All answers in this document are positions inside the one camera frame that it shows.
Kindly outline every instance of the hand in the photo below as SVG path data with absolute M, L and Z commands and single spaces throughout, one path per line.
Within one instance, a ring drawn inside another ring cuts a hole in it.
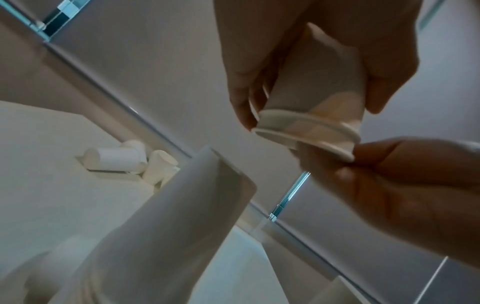
M 282 61 L 308 22 L 358 47 L 368 74 L 366 108 L 379 113 L 416 72 L 420 0 L 215 0 L 230 101 L 251 129 Z
M 393 139 L 360 144 L 355 163 L 299 147 L 304 170 L 373 226 L 480 267 L 480 144 Z

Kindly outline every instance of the stacked paper cups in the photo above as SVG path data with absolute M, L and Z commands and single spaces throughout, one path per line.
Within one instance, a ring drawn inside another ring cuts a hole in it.
M 309 25 L 252 131 L 291 149 L 303 142 L 351 162 L 360 142 L 365 93 L 366 74 L 357 50 Z

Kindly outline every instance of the white tabletop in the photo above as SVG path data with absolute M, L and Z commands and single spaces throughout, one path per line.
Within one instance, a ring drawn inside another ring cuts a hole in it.
M 83 116 L 0 102 L 0 276 L 74 234 L 102 238 L 150 198 L 138 175 L 78 160 L 119 144 Z

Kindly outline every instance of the cup rim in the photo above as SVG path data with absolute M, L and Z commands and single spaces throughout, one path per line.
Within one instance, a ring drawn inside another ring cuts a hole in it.
M 306 143 L 306 144 L 309 144 L 309 145 L 312 145 L 312 146 L 315 146 L 315 147 L 318 147 L 318 148 L 321 148 L 323 150 L 326 150 L 336 156 L 338 156 L 342 161 L 344 162 L 348 162 L 348 163 L 351 163 L 355 160 L 355 157 L 353 154 L 351 154 L 350 152 L 344 150 L 344 149 L 341 149 L 337 146 L 334 146 L 332 144 L 329 144 L 325 141 L 313 141 L 313 140 L 309 140 L 309 139 L 306 139 L 306 138 L 302 138 L 300 136 L 296 136 L 296 135 L 292 135 L 292 134 L 289 134 L 289 133 L 285 133 L 285 132 L 280 132 L 280 131 L 274 131 L 274 130 L 270 130 L 270 129 L 264 129 L 264 128 L 253 128 L 251 130 L 251 132 L 255 135 L 258 135 L 260 137 L 263 137 L 261 135 L 258 134 L 258 132 L 263 132 L 263 133 L 268 133 L 268 134 L 272 134 L 272 135 L 276 135 L 276 136 L 280 136 L 280 137 L 284 137 L 284 138 L 287 138 L 287 139 L 291 139 L 291 140 L 295 140 L 295 141 L 300 141 L 300 142 L 303 142 L 303 143 Z
M 311 114 L 283 109 L 264 109 L 258 113 L 260 119 L 262 119 L 262 115 L 292 117 L 298 118 L 300 120 L 311 121 L 344 133 L 345 135 L 349 136 L 356 144 L 361 141 L 360 133 L 355 130 L 351 125 L 342 121 L 335 121 L 325 117 L 318 117 Z

